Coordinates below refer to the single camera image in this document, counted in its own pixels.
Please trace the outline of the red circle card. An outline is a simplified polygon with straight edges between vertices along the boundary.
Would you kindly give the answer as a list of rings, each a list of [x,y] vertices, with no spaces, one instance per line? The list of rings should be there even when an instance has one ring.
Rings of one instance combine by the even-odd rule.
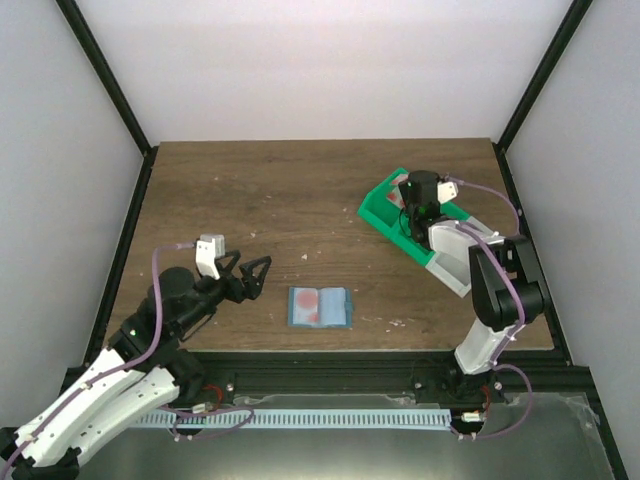
[[[315,289],[299,289],[294,297],[293,320],[296,324],[315,325],[319,320],[319,293]]]
[[[404,207],[404,200],[399,189],[399,184],[407,178],[407,174],[399,174],[394,177],[390,182],[390,190],[386,195],[387,200],[400,209]]]

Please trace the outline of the blue card holder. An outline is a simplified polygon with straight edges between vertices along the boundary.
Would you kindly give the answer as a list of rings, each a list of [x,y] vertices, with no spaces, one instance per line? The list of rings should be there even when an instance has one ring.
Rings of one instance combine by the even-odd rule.
[[[296,324],[293,320],[294,297],[299,289],[315,289],[319,293],[319,320],[315,325]],[[301,328],[351,328],[353,317],[351,292],[344,287],[290,287],[288,293],[288,325]]]

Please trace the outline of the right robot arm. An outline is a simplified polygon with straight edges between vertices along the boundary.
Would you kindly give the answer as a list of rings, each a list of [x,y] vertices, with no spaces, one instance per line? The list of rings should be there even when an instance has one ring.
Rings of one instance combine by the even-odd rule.
[[[533,244],[446,215],[442,205],[455,198],[457,184],[435,172],[412,171],[398,188],[410,238],[454,265],[446,280],[460,273],[468,282],[476,318],[454,358],[462,374],[483,374],[550,303]]]

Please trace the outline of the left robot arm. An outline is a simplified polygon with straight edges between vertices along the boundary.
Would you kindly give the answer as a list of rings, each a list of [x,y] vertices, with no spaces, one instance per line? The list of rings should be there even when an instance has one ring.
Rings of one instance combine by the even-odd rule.
[[[152,255],[146,298],[84,372],[43,412],[1,430],[2,477],[75,479],[103,447],[142,416],[197,394],[199,362],[181,345],[224,301],[257,299],[269,256],[241,263],[240,253],[193,244],[197,269],[160,270]]]

